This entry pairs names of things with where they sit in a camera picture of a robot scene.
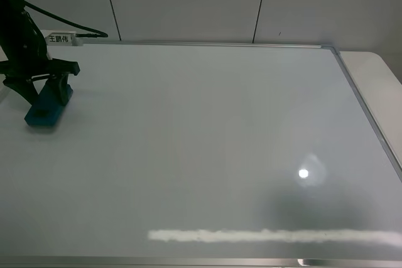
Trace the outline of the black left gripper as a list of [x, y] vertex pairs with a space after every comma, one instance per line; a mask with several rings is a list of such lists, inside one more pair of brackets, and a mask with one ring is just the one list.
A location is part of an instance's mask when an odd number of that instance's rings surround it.
[[1, 48], [7, 60], [1, 62], [1, 74], [7, 76], [3, 84], [33, 105], [38, 92], [31, 77], [50, 75], [45, 82], [60, 105], [67, 105], [69, 96], [68, 74], [78, 75], [77, 62], [48, 57], [45, 38], [37, 26], [21, 28], [1, 26]]

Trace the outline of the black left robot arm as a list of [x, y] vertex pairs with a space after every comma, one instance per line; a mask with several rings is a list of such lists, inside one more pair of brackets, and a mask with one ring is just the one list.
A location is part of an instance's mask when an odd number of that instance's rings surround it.
[[1, 48], [7, 60], [1, 62], [3, 84], [33, 105], [39, 97], [33, 82], [45, 79], [57, 102], [70, 99], [68, 76], [78, 75], [77, 62], [50, 58], [41, 31], [25, 10], [25, 0], [1, 0]]

